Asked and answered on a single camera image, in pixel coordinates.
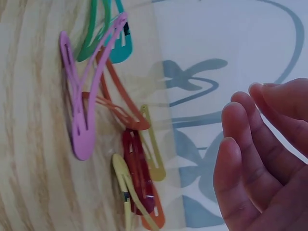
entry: hand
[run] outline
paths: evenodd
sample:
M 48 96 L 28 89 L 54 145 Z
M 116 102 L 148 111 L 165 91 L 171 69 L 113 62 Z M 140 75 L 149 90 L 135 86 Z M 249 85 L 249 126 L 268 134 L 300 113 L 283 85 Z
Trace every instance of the hand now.
M 308 230 L 308 167 L 264 124 L 260 112 L 308 156 L 308 79 L 254 84 L 222 112 L 224 140 L 214 188 L 231 231 Z

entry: green hair clip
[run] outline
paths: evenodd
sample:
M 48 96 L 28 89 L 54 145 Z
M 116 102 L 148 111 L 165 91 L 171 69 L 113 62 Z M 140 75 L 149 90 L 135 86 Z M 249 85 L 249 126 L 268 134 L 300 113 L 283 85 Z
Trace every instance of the green hair clip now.
M 104 25 L 99 30 L 97 36 L 95 37 L 94 41 L 91 43 L 93 33 L 95 30 L 95 22 L 96 22 L 96 13 L 97 13 L 97 0 L 91 1 L 90 7 L 90 22 L 88 26 L 88 32 L 86 38 L 82 44 L 81 50 L 77 56 L 77 61 L 82 62 L 89 58 L 97 45 L 99 44 L 100 40 L 102 39 L 103 35 L 106 33 L 107 29 L 109 28 L 110 23 L 114 20 L 111 20 L 111 4 L 109 4 L 108 0 L 102 0 L 104 10 L 105 10 L 105 18 L 104 18 Z

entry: yellow hair clip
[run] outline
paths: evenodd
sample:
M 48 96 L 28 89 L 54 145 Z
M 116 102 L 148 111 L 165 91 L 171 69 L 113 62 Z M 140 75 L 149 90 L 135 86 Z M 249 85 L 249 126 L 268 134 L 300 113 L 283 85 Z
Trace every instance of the yellow hair clip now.
M 119 154 L 112 155 L 112 164 L 115 169 L 116 178 L 119 182 L 120 189 L 124 195 L 124 212 L 125 212 L 125 229 L 131 231 L 132 229 L 132 212 L 130 205 L 130 198 L 134 201 L 136 207 L 141 211 L 144 219 L 147 221 L 152 231 L 158 231 L 159 227 L 156 225 L 150 214 L 139 200 L 129 174 L 128 167 L 125 160 Z
M 148 163 L 149 169 L 150 169 L 151 179 L 154 180 L 154 181 L 162 181 L 166 177 L 166 170 L 165 170 L 165 167 L 164 167 L 164 164 L 163 164 L 162 157 L 161 157 L 160 152 L 159 152 L 156 137 L 155 137 L 154 130 L 153 130 L 153 127 L 152 127 L 152 122 L 151 122 L 151 117 L 150 117 L 148 105 L 146 105 L 146 104 L 142 105 L 140 112 L 142 113 L 143 116 L 145 116 L 146 120 L 151 125 L 150 128 L 148 129 L 148 131 L 149 131 L 149 136 L 150 136 L 150 141 L 151 141 L 151 144 L 152 144 L 154 156 L 156 158 L 157 165 L 158 165 L 158 167 L 155 166 L 155 163 L 154 163 L 154 160 L 153 160 L 153 154 L 150 151 L 149 145 L 145 141 L 145 139 L 142 135 L 142 132 L 139 131 L 141 141 L 144 145 L 144 149 L 145 149 L 144 151 L 146 153 L 147 163 Z

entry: hair clip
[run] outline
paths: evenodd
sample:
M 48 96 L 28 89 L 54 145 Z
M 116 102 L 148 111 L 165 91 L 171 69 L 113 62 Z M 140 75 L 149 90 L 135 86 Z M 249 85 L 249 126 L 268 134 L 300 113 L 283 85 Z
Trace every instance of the hair clip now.
M 96 14 L 97 14 L 97 0 L 92 0 L 91 1 L 91 7 L 90 7 L 90 21 L 89 21 L 89 26 L 88 26 L 88 32 L 86 35 L 86 38 L 81 46 L 81 50 L 78 54 L 77 61 L 82 62 L 89 58 L 93 52 L 95 51 L 95 48 L 99 44 L 100 40 L 102 39 L 103 35 L 106 33 L 109 25 L 110 25 L 110 20 L 111 20 L 111 12 L 110 12 L 110 4 L 108 0 L 102 0 L 103 6 L 104 6 L 104 11 L 105 11 L 105 17 L 104 17 L 104 25 L 102 28 L 99 30 L 98 34 L 94 38 L 93 42 L 92 41 L 92 36 L 94 34 L 95 30 L 95 21 L 96 21 Z
M 124 197 L 124 212 L 125 212 L 125 227 L 126 231 L 131 231 L 132 228 L 132 212 L 131 212 L 131 206 L 130 206 L 130 199 L 132 199 L 133 203 L 136 205 L 139 211 L 141 211 L 141 214 L 143 215 L 143 218 L 146 220 L 146 222 L 149 224 L 149 227 L 152 231 L 158 231 L 159 227 L 157 224 L 153 221 L 152 217 L 146 210 L 146 208 L 143 206 L 141 201 L 139 200 L 139 197 L 134 189 L 131 176 L 129 174 L 128 166 L 125 163 L 123 157 L 121 157 L 119 154 L 113 154 L 112 156 L 112 164 L 115 169 L 115 175 L 118 180 L 120 189 L 123 193 Z
M 97 61 L 100 60 L 103 52 L 104 52 L 104 48 L 102 48 L 102 50 L 100 52 L 98 52 L 98 54 L 96 56 Z M 139 111 L 139 109 L 137 108 L 135 103 L 129 97 L 128 93 L 126 92 L 125 88 L 123 87 L 123 85 L 121 83 L 121 80 L 119 79 L 117 73 L 115 72 L 115 69 L 114 69 L 112 63 L 110 62 L 110 60 L 106 61 L 106 66 L 107 66 L 107 69 L 110 73 L 110 76 L 111 76 L 118 92 L 120 93 L 122 99 L 125 101 L 128 108 L 133 113 L 135 118 L 137 118 L 137 120 L 135 120 L 133 117 L 129 116 L 128 113 L 126 113 L 126 112 L 124 113 L 124 116 L 120 116 L 119 113 L 116 113 L 115 115 L 120 119 L 120 121 L 127 128 L 130 128 L 132 130 L 147 130 L 147 129 L 149 129 L 150 123 L 143 117 L 143 115 L 141 114 L 141 112 Z M 105 99 L 102 98 L 102 97 L 97 97 L 97 102 L 100 103 L 100 104 L 101 104 L 101 102 L 104 102 L 105 100 L 112 102 L 111 96 L 109 94 L 107 84 L 106 84 L 106 81 L 105 81 L 104 73 L 102 73 L 101 85 L 102 85 L 103 96 L 104 96 Z
M 128 165 L 136 193 L 148 213 L 151 213 L 155 206 L 153 183 L 138 131 L 126 129 L 123 132 L 122 142 L 124 160 Z M 134 203 L 131 205 L 132 211 L 136 211 L 137 215 L 141 215 L 141 212 L 136 210 Z
M 153 154 L 151 153 L 149 145 L 145 141 L 145 139 L 142 135 L 142 132 L 140 131 L 139 134 L 140 134 L 140 138 L 141 138 L 141 141 L 143 143 L 143 146 L 145 148 L 144 151 L 146 152 L 147 163 L 148 163 L 149 168 L 150 168 L 151 179 L 154 180 L 154 181 L 162 181 L 166 177 L 166 170 L 165 170 L 163 160 L 162 160 L 160 152 L 159 152 L 156 137 L 155 137 L 154 130 L 153 130 L 153 127 L 152 127 L 148 105 L 146 105 L 146 104 L 142 105 L 140 112 L 143 115 L 145 115 L 145 118 L 150 123 L 150 128 L 149 128 L 148 131 L 149 131 L 149 136 L 150 136 L 150 141 L 151 141 L 151 144 L 152 144 L 154 156 L 155 156 L 155 159 L 157 161 L 157 167 L 156 167 L 155 162 L 153 160 Z
M 102 83 L 102 88 L 103 88 L 103 96 L 105 98 L 97 96 L 96 102 L 101 104 L 101 105 L 107 106 L 109 109 L 111 109 L 111 111 L 116 115 L 116 117 L 127 128 L 130 128 L 132 130 L 141 130 L 141 129 L 143 130 L 143 129 L 149 128 L 150 127 L 149 122 L 142 116 L 142 114 L 138 110 L 137 106 L 130 99 L 130 97 L 127 94 L 125 88 L 121 84 L 121 82 L 120 82 L 111 62 L 109 60 L 107 62 L 108 62 L 108 63 L 106 63 L 107 68 L 108 68 L 109 72 L 111 73 L 111 78 L 113 79 L 118 91 L 120 92 L 120 95 L 122 96 L 124 101 L 127 103 L 128 107 L 133 112 L 133 114 L 138 119 L 138 121 L 136 121 L 134 117 L 130 116 L 126 112 L 125 109 L 123 109 L 122 107 L 117 106 L 117 105 L 115 105 L 111 102 L 111 97 L 109 95 L 108 88 L 107 88 L 107 85 L 106 85 L 106 82 L 105 82 L 105 79 L 104 79 L 104 74 L 102 74 L 101 83 Z M 83 92 L 82 94 L 83 94 L 82 95 L 83 99 L 89 98 L 88 92 Z
M 115 0 L 115 1 L 116 1 L 115 3 L 116 3 L 119 13 L 124 12 L 124 7 L 123 7 L 121 0 Z M 115 48 L 112 49 L 110 56 L 109 56 L 110 60 L 114 64 L 121 63 L 125 61 L 126 59 L 128 59 L 128 57 L 133 51 L 133 44 L 132 44 L 128 22 L 124 25 L 122 33 L 124 34 L 124 37 L 125 37 L 125 45 L 122 46 L 122 35 L 120 35 L 119 39 L 115 41 Z
M 154 192 L 155 208 L 152 211 L 152 213 L 150 213 L 150 216 L 153 219 L 153 221 L 156 223 L 156 225 L 161 229 L 165 224 L 165 214 L 163 212 L 163 207 L 160 203 L 157 190 L 154 184 L 152 186 L 153 186 L 153 192 Z M 149 225 L 149 223 L 146 221 L 144 217 L 141 217 L 141 221 L 142 221 L 142 225 L 144 228 L 146 228 L 147 230 L 152 230 L 151 226 Z
M 60 33 L 60 51 L 62 55 L 62 60 L 66 70 L 67 78 L 72 86 L 72 101 L 73 101 L 73 123 L 72 123 L 72 143 L 76 157 L 79 160 L 88 159 L 94 151 L 95 147 L 95 101 L 99 88 L 100 76 L 104 70 L 104 63 L 106 62 L 108 55 L 110 54 L 112 45 L 114 44 L 120 30 L 123 28 L 127 21 L 127 13 L 122 13 L 114 21 L 112 26 L 107 30 L 106 34 L 103 36 L 100 44 L 96 48 L 93 56 L 90 58 L 87 67 L 84 70 L 81 79 L 78 77 L 76 70 L 76 65 L 73 57 L 72 47 L 70 39 L 65 31 Z M 86 80 L 87 74 L 89 72 L 90 66 L 94 61 L 96 54 L 99 52 L 101 46 L 103 45 L 106 37 L 113 33 L 108 46 L 104 49 L 104 53 L 100 55 L 98 60 L 98 65 L 92 80 L 91 91 L 89 95 L 89 104 L 86 117 L 84 114 L 83 103 L 82 103 L 82 87 Z

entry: wood grain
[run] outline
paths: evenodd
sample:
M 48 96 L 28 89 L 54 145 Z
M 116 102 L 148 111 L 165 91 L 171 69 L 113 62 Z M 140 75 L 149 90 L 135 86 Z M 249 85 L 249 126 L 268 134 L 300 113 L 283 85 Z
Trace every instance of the wood grain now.
M 123 3 L 134 52 L 115 65 L 118 74 L 138 106 L 166 104 L 158 83 L 162 68 L 153 6 L 147 0 Z M 74 157 L 68 135 L 58 38 L 66 30 L 78 47 L 89 5 L 89 0 L 0 0 L 0 230 L 123 230 L 123 202 L 110 162 L 114 152 L 122 153 L 123 128 L 98 106 L 97 147 L 84 162 Z M 77 64 L 80 73 L 85 65 Z M 113 100 L 127 108 L 107 82 Z M 154 124 L 170 118 L 168 108 L 150 110 Z M 173 139 L 163 139 L 167 132 L 171 126 L 157 132 L 165 161 L 175 156 Z M 178 174 L 156 185 L 163 206 L 177 208 L 166 214 L 165 230 L 185 226 L 181 201 L 170 199 L 179 189 L 167 187 L 170 181 L 179 185 Z

